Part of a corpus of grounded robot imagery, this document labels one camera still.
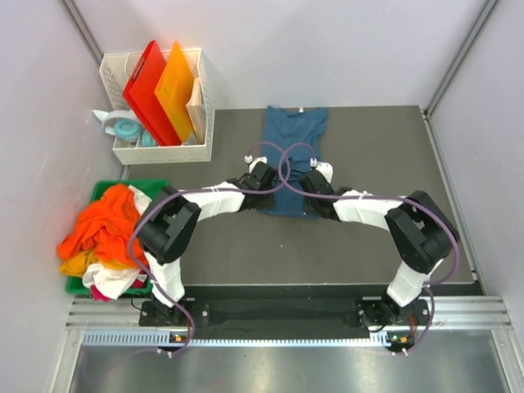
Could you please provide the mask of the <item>blue t-shirt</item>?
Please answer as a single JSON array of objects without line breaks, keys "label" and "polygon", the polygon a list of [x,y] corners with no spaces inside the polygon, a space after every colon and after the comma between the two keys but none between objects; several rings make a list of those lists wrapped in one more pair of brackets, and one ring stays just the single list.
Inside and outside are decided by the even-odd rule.
[{"label": "blue t-shirt", "polygon": [[296,189],[300,188],[299,178],[310,170],[310,158],[321,158],[320,140],[328,115],[326,108],[299,112],[269,106],[265,111],[260,154],[275,169],[282,163],[283,175],[290,163],[288,183]]}]

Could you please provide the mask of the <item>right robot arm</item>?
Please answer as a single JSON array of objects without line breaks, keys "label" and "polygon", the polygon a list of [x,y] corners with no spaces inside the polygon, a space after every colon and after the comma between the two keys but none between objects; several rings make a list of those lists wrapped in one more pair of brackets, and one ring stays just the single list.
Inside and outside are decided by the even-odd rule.
[{"label": "right robot arm", "polygon": [[459,262],[459,233],[426,192],[374,196],[351,188],[336,190],[316,169],[299,183],[307,215],[369,225],[392,236],[401,263],[382,297],[382,314],[390,323],[402,323],[411,315],[412,303],[449,254]]}]

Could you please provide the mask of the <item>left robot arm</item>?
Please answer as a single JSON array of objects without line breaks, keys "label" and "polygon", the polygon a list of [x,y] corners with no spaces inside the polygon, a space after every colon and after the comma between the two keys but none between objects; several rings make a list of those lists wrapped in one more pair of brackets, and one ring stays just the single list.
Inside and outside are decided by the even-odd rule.
[{"label": "left robot arm", "polygon": [[185,317],[181,257],[196,225],[222,214],[273,207],[276,174],[263,158],[250,164],[240,178],[214,186],[179,191],[167,185],[141,213],[136,238],[147,259],[156,312],[166,323],[174,325]]}]

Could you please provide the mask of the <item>wooden board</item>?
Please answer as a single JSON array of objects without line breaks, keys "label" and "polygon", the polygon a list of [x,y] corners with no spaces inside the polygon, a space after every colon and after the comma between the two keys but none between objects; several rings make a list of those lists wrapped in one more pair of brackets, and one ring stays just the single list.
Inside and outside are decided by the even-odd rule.
[{"label": "wooden board", "polygon": [[195,78],[193,81],[192,93],[186,108],[192,122],[195,139],[198,144],[203,144],[206,138],[206,114],[200,78]]}]

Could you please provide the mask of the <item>orange plastic board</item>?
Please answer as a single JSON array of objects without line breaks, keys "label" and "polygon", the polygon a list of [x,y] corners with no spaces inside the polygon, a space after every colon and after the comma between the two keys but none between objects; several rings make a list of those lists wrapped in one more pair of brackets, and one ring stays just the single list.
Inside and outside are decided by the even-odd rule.
[{"label": "orange plastic board", "polygon": [[179,42],[175,41],[154,93],[181,143],[188,142],[193,133],[186,107],[193,83],[193,73]]}]

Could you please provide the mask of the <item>white slotted storage basket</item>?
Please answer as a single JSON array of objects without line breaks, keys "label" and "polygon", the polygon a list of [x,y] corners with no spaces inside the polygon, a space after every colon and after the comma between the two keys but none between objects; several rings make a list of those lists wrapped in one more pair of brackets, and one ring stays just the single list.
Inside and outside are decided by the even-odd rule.
[{"label": "white slotted storage basket", "polygon": [[[206,137],[202,144],[172,147],[143,147],[139,142],[124,142],[115,139],[113,152],[122,165],[147,165],[168,163],[209,162],[212,158],[215,103],[208,58],[200,48],[183,51],[195,77],[201,80],[201,93],[206,115]],[[134,67],[141,56],[139,52],[107,53],[102,58],[99,75],[114,110],[128,110],[129,105],[122,93]]]}]

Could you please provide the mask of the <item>teal tape roll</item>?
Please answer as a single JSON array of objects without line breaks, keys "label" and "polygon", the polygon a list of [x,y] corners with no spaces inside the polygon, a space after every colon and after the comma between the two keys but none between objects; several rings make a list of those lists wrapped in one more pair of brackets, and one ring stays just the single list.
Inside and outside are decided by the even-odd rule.
[{"label": "teal tape roll", "polygon": [[120,119],[114,125],[114,133],[125,142],[136,142],[142,134],[142,126],[134,120]]}]

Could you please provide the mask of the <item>red plastic board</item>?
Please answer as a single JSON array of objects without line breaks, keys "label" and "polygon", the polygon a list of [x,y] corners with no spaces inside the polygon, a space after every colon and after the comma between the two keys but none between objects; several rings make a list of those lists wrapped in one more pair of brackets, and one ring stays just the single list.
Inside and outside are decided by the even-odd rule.
[{"label": "red plastic board", "polygon": [[123,97],[158,145],[179,146],[181,140],[155,95],[165,65],[156,40],[150,41],[129,77]]}]

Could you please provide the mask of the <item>orange t-shirt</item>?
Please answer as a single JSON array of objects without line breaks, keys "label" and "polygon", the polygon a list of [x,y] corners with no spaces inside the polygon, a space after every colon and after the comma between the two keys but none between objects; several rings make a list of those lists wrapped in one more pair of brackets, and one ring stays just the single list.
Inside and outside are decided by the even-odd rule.
[{"label": "orange t-shirt", "polygon": [[86,251],[108,269],[148,265],[139,242],[130,240],[139,218],[134,192],[123,183],[112,185],[77,216],[72,233],[56,248],[58,257],[67,261]]}]

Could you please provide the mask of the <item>pink cloth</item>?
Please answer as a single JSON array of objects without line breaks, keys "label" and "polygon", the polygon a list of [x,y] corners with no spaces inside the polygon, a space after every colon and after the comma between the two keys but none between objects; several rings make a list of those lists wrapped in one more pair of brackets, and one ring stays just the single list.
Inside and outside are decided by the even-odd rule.
[{"label": "pink cloth", "polygon": [[[146,283],[145,281],[141,281],[140,279],[136,279],[133,284],[131,285],[131,287],[129,289],[143,289],[146,287]],[[109,302],[111,301],[111,298],[107,297],[107,296],[104,296],[98,289],[95,285],[92,285],[90,287],[90,290],[91,290],[91,295],[92,295],[92,298],[94,300],[100,300],[100,301],[103,301],[103,302]]]}]

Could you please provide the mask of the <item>yellow t-shirt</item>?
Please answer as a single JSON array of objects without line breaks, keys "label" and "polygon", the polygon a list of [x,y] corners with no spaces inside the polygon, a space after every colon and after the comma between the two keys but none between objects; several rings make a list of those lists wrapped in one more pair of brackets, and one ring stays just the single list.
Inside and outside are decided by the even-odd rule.
[{"label": "yellow t-shirt", "polygon": [[81,251],[77,255],[63,260],[59,271],[68,277],[82,278],[91,264],[99,261],[93,250]]}]

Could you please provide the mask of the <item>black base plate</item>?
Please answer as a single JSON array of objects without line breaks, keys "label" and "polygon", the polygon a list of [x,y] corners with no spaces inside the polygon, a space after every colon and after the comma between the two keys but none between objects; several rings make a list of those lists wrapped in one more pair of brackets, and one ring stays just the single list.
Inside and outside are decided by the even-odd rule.
[{"label": "black base plate", "polygon": [[181,304],[196,339],[365,338],[378,328],[422,331],[424,299],[401,309],[383,284],[232,285],[186,288]]}]

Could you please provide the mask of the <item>aluminium frame rail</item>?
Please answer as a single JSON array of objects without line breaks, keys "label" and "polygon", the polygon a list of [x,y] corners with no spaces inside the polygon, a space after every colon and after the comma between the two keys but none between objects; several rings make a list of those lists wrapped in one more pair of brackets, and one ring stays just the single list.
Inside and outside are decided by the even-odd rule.
[{"label": "aluminium frame rail", "polygon": [[[87,298],[72,302],[65,326],[70,329],[131,329],[138,326],[138,305],[127,299],[109,303]],[[512,321],[497,296],[438,296],[432,327],[448,330],[508,329]]]}]

